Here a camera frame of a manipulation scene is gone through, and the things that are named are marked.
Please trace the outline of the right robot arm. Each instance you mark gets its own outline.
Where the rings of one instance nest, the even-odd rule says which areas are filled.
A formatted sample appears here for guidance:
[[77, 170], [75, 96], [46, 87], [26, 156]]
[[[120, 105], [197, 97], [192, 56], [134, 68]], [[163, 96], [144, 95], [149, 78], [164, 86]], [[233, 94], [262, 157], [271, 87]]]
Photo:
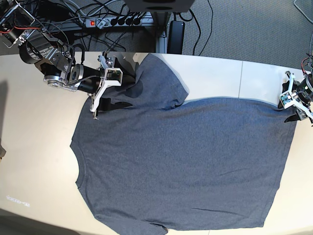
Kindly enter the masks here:
[[85, 50], [82, 44], [71, 45], [54, 37], [43, 24], [35, 26], [36, 18], [16, 0], [0, 2], [0, 33], [11, 45], [19, 45], [20, 58], [34, 64], [44, 75], [44, 82], [54, 88], [70, 92], [82, 91], [91, 97], [90, 111], [94, 118], [99, 112], [130, 107], [126, 101], [111, 103], [103, 98], [109, 87], [121, 87], [124, 78], [135, 78], [105, 51], [98, 57], [99, 68], [83, 64]]

